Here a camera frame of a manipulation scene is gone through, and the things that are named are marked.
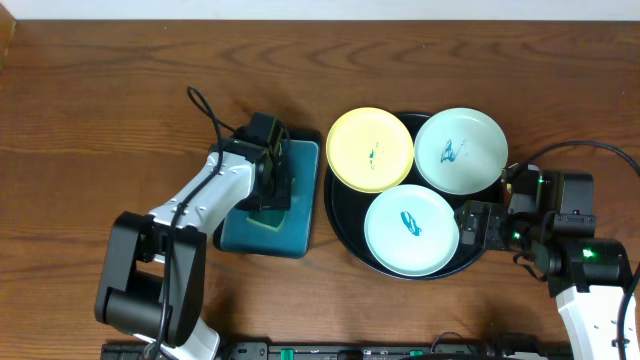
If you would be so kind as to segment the green and yellow sponge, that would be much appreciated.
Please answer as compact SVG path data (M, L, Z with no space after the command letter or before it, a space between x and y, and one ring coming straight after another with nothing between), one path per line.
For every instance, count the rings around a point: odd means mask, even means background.
M285 221L286 210L259 210L250 211L247 221L270 231L279 231Z

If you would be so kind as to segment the light blue plate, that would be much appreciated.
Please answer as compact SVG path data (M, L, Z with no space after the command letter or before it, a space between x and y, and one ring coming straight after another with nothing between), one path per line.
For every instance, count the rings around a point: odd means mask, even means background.
M392 273L407 277L441 270L459 245L452 207L436 192L414 184L378 195L367 209L363 230L373 257Z

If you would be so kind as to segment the pale green plate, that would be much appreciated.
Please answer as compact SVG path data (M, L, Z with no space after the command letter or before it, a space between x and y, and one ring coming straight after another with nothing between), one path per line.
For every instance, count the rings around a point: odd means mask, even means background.
M485 190L501 176L508 160L501 127L471 108L450 108L431 116L414 140L414 161L432 187L453 195Z

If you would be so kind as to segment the yellow plate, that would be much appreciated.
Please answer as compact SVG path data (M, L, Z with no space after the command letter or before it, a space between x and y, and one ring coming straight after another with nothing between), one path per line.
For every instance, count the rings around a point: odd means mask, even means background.
M409 174L414 143L398 117L361 107L344 113L331 126L326 154L330 169L344 185L362 193L381 193Z

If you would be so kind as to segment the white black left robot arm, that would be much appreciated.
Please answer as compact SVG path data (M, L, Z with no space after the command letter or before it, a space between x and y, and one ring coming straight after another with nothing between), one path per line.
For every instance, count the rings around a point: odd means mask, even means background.
M211 236L236 207L290 207L291 146L229 140L196 176L145 215L123 212L106 249L94 314L146 341L155 359L212 359L219 334L201 317Z

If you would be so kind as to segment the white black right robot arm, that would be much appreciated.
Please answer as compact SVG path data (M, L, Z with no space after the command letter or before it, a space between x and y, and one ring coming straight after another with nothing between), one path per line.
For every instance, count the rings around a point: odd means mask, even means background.
M593 215L510 212L468 201L454 212L460 240L512 251L548 285L575 359L637 359L637 284L622 243L595 238Z

